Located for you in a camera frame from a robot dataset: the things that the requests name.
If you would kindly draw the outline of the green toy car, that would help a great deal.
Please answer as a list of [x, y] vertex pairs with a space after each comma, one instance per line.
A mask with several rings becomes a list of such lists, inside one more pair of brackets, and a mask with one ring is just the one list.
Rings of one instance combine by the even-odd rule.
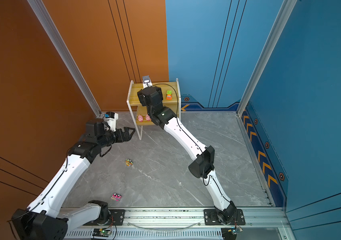
[[171, 90], [168, 90], [168, 91], [166, 92], [166, 99], [167, 99], [167, 100], [172, 100], [172, 91], [171, 91]]

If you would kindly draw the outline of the yellow multicolour toy car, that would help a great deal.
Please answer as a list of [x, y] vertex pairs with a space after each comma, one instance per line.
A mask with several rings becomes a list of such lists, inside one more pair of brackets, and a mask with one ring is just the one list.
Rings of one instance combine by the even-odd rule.
[[125, 164], [126, 164], [128, 167], [133, 166], [133, 162], [132, 162], [132, 160], [130, 160], [130, 159], [126, 159], [126, 160], [125, 160]]

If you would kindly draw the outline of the pink toy car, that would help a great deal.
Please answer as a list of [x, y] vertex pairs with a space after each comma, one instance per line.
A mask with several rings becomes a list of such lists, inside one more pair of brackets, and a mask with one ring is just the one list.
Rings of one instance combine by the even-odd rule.
[[113, 193], [112, 196], [111, 196], [111, 199], [114, 200], [114, 201], [120, 201], [122, 198], [122, 195], [120, 194], [117, 194], [117, 193]]

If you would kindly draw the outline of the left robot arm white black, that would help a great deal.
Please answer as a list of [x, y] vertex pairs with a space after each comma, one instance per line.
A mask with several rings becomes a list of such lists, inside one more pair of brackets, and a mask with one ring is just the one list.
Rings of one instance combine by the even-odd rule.
[[134, 128], [116, 128], [116, 118], [94, 119], [85, 125], [85, 133], [66, 153], [56, 175], [25, 209], [18, 209], [9, 220], [11, 231], [21, 240], [62, 240], [67, 232], [95, 221], [112, 223], [108, 204], [93, 200], [69, 214], [60, 214], [62, 204], [81, 175], [96, 157], [103, 157], [104, 147], [131, 140]]

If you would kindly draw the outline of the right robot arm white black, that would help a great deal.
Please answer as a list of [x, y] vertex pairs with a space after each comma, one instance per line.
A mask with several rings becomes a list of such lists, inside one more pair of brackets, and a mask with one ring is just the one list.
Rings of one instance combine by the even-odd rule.
[[225, 193], [214, 169], [214, 148], [197, 140], [181, 123], [177, 114], [163, 105], [161, 88], [147, 87], [140, 90], [137, 96], [141, 105], [146, 107], [151, 121], [174, 137], [193, 160], [188, 169], [194, 177], [202, 180], [208, 190], [219, 222], [228, 225], [236, 221], [237, 207]]

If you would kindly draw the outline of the green circuit board left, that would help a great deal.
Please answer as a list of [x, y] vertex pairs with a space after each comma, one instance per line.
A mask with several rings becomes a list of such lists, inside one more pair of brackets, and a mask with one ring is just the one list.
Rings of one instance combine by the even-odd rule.
[[113, 231], [107, 228], [96, 228], [93, 229], [92, 239], [105, 239], [112, 236]]

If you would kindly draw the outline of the circuit board right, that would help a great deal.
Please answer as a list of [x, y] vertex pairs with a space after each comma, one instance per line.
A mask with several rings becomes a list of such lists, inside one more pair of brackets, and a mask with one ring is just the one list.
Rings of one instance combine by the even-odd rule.
[[240, 226], [233, 228], [221, 228], [221, 236], [223, 240], [236, 240], [239, 233], [242, 233], [243, 229]]

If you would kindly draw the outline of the white frame wooden shelf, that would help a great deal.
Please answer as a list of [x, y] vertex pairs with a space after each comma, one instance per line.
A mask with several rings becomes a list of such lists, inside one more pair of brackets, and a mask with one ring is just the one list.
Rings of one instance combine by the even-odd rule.
[[[163, 93], [163, 105], [172, 109], [180, 118], [181, 97], [178, 79], [176, 79], [175, 82], [156, 82], [153, 83], [153, 85], [161, 88]], [[142, 83], [136, 84], [133, 80], [131, 80], [126, 100], [139, 140], [142, 140], [143, 127], [154, 125], [154, 123], [148, 122], [145, 119], [145, 116], [147, 115], [147, 109], [141, 105], [137, 97], [137, 92], [141, 89], [143, 89]], [[172, 100], [166, 99], [166, 92], [168, 90], [172, 91]], [[143, 122], [138, 121], [138, 115], [143, 116]]]

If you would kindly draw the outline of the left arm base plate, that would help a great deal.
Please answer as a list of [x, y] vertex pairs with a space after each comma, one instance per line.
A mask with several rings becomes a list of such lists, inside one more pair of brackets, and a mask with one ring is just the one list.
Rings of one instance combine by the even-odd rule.
[[109, 210], [110, 214], [107, 220], [97, 219], [94, 221], [90, 221], [84, 226], [122, 226], [125, 217], [125, 210], [124, 209], [114, 209]]

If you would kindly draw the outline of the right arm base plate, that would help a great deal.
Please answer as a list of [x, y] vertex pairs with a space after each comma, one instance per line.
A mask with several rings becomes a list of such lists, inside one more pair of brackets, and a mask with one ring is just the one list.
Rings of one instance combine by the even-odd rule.
[[216, 209], [204, 209], [204, 223], [207, 226], [239, 225], [245, 226], [245, 217], [241, 209], [234, 210], [233, 214], [219, 213]]

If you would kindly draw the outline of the aluminium corner post left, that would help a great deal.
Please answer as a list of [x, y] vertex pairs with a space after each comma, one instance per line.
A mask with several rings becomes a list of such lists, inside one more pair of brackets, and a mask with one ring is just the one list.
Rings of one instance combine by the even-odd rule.
[[83, 77], [79, 67], [77, 66], [72, 54], [70, 53], [64, 39], [62, 38], [59, 30], [57, 29], [53, 19], [51, 18], [47, 8], [41, 0], [28, 0], [27, 1], [32, 8], [34, 14], [42, 25], [43, 29], [47, 33], [49, 39], [54, 45], [56, 51], [60, 55], [66, 68], [70, 72], [89, 106], [91, 107], [94, 114], [98, 117], [101, 115], [101, 109], [92, 94], [85, 78]]

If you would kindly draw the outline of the aluminium corner post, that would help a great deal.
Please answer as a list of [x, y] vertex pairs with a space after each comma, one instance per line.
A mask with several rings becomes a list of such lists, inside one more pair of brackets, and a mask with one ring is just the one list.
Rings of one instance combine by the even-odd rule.
[[245, 88], [241, 101], [238, 105], [236, 111], [238, 117], [242, 116], [296, 3], [297, 0], [284, 0], [282, 2], [280, 10], [276, 16], [276, 19], [261, 51], [259, 59], [255, 65], [255, 68]]
[[34, 14], [42, 25], [43, 29], [47, 33], [49, 39], [54, 45], [56, 51], [60, 55], [66, 68], [70, 72], [89, 106], [91, 107], [94, 114], [98, 117], [101, 115], [101, 109], [92, 94], [85, 78], [83, 77], [79, 67], [77, 66], [72, 54], [70, 53], [64, 39], [62, 38], [59, 30], [57, 29], [53, 19], [51, 18], [47, 8], [41, 0], [28, 0], [27, 1], [32, 8]]

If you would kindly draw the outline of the aluminium corner post right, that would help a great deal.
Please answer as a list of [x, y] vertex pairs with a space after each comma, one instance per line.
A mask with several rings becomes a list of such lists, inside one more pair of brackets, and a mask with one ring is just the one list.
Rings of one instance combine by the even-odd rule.
[[282, 2], [280, 10], [276, 16], [276, 19], [261, 51], [259, 59], [255, 65], [255, 68], [245, 88], [241, 101], [238, 105], [236, 111], [238, 117], [242, 116], [296, 3], [297, 0], [284, 0]]

